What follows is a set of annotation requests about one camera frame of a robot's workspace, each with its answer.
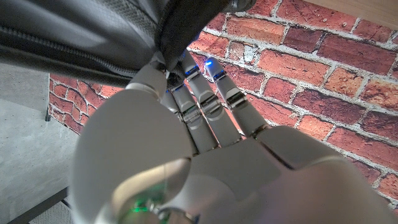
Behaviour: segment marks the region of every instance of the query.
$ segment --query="brick wall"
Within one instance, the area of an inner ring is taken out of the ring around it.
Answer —
[[[346,156],[398,213],[396,30],[303,1],[257,0],[218,15],[189,49],[202,70],[217,58],[271,125]],[[51,115],[79,133],[119,90],[51,75]]]

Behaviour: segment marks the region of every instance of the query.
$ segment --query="black bag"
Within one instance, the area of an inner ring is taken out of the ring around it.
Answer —
[[[184,49],[219,12],[255,0],[3,0],[0,62],[126,86],[160,50],[178,74]],[[182,80],[174,81],[178,85]]]

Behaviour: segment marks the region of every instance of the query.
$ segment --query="concrete floor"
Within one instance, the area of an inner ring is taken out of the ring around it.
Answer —
[[[0,64],[0,223],[68,185],[77,134],[45,122],[48,73]]]

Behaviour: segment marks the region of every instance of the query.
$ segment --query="green led light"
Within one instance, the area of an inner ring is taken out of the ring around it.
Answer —
[[[148,212],[148,208],[147,207],[131,208],[129,212]]]

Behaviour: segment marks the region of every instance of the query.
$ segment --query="robotic hand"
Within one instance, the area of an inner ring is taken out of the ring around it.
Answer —
[[[77,223],[396,223],[337,152],[271,128],[222,66],[206,69],[242,129],[186,52],[182,85],[166,91],[162,57],[90,118],[77,145]]]

